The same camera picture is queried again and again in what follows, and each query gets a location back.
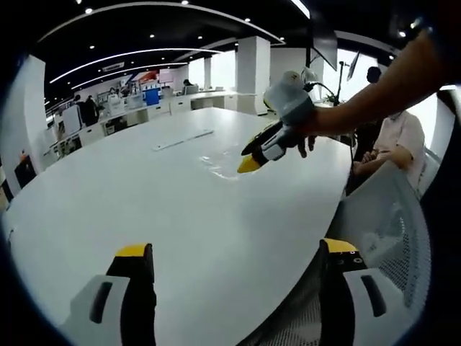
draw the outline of pink shirt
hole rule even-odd
[[[417,190],[419,177],[423,172],[424,155],[424,132],[419,119],[404,111],[396,119],[387,117],[382,122],[380,135],[375,143],[375,150],[378,151],[377,159],[388,155],[397,146],[410,151],[413,163],[406,171],[408,181],[414,190]]]

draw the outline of man sitting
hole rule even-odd
[[[361,162],[353,163],[353,176],[347,194],[358,188],[387,160],[406,172],[410,185],[417,190],[424,168],[424,132],[419,119],[403,111],[383,120],[372,152],[366,152]]]

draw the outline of white table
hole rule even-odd
[[[5,215],[12,254],[54,323],[115,252],[150,242],[158,345],[235,345],[292,290],[346,184],[348,148],[318,138],[237,175],[267,120],[207,108],[121,131],[52,165]],[[154,151],[203,130],[208,136]]]

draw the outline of yellow tip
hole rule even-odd
[[[238,173],[248,173],[252,171],[256,171],[257,169],[260,169],[261,166],[254,161],[252,155],[245,156],[243,158],[242,163],[240,164],[240,167],[237,169]]]

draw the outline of curved light strip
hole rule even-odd
[[[180,52],[182,52],[182,51],[187,51],[187,52],[194,51],[194,52],[206,52],[206,53],[222,53],[220,50],[200,49],[200,48],[155,48],[155,49],[135,50],[134,52],[117,54],[115,56],[107,56],[106,58],[95,60],[95,61],[92,61],[90,63],[85,63],[84,65],[81,65],[79,67],[75,67],[73,70],[67,71],[64,74],[61,74],[59,77],[54,78],[54,80],[52,80],[50,82],[50,84],[54,83],[55,81],[58,81],[59,79],[65,77],[65,76],[67,76],[69,74],[72,74],[75,71],[78,71],[81,68],[93,65],[95,63],[100,63],[101,61],[106,61],[106,60],[113,59],[113,58],[119,58],[121,56],[130,56],[132,54],[150,53],[150,52],[164,52],[164,51],[172,51],[172,50],[180,51]]]
[[[201,6],[195,6],[195,5],[183,5],[183,4],[178,4],[178,3],[175,3],[175,2],[165,2],[165,1],[139,1],[139,2],[132,2],[132,3],[128,3],[128,4],[117,4],[117,5],[112,5],[112,6],[107,6],[107,7],[102,7],[100,9],[94,9],[93,12],[90,14],[91,16],[94,16],[96,13],[100,13],[100,12],[105,12],[105,11],[109,11],[111,9],[123,9],[125,7],[132,7],[132,6],[170,6],[170,7],[182,7],[182,8],[188,8],[188,9],[196,9],[197,11],[202,11],[202,12],[207,12],[207,13],[211,13],[211,14],[216,14],[218,16],[221,16],[221,17],[225,17],[225,18],[228,18],[228,19],[231,19],[235,22],[239,22],[243,25],[247,25],[249,27],[252,27],[253,29],[256,29],[260,32],[263,32],[265,35],[267,36],[270,36],[272,37],[274,40],[278,41],[279,43],[285,43],[283,42],[282,40],[280,40],[276,35],[274,34],[271,34],[270,32],[254,25],[254,24],[251,24],[250,22],[245,22],[245,20],[243,19],[240,19],[240,18],[237,18],[237,17],[234,17],[234,16],[231,16],[229,14],[226,14],[224,12],[219,12],[219,11],[216,11],[214,9],[207,9],[206,7],[201,7]],[[81,14],[80,16],[77,16],[73,19],[70,19],[68,20],[67,22],[64,22],[63,24],[61,25],[58,25],[57,27],[55,27],[54,29],[52,29],[50,32],[46,33],[42,38],[40,38],[38,40],[38,42],[41,42],[42,40],[44,40],[45,38],[47,38],[48,36],[50,36],[51,34],[53,34],[54,32],[58,31],[59,29],[62,29],[63,27],[77,21],[77,20],[80,20],[80,19],[83,19],[83,18],[86,18],[88,17],[88,14]]]
[[[109,76],[113,76],[113,75],[115,75],[115,74],[120,74],[120,73],[122,73],[122,72],[128,72],[128,71],[138,70],[139,68],[159,67],[159,66],[172,66],[172,65],[187,65],[187,63],[157,63],[156,65],[146,65],[146,66],[140,66],[140,67],[135,67],[135,68],[129,68],[129,69],[127,69],[127,70],[112,72],[111,74],[106,74],[105,76],[99,76],[99,77],[97,77],[97,78],[95,78],[95,79],[92,79],[91,81],[85,81],[85,82],[82,83],[82,84],[73,86],[71,89],[74,90],[74,89],[77,89],[77,88],[81,87],[82,85],[91,83],[92,81],[97,81],[98,79],[103,79],[103,78],[106,78],[106,77],[109,77]]]

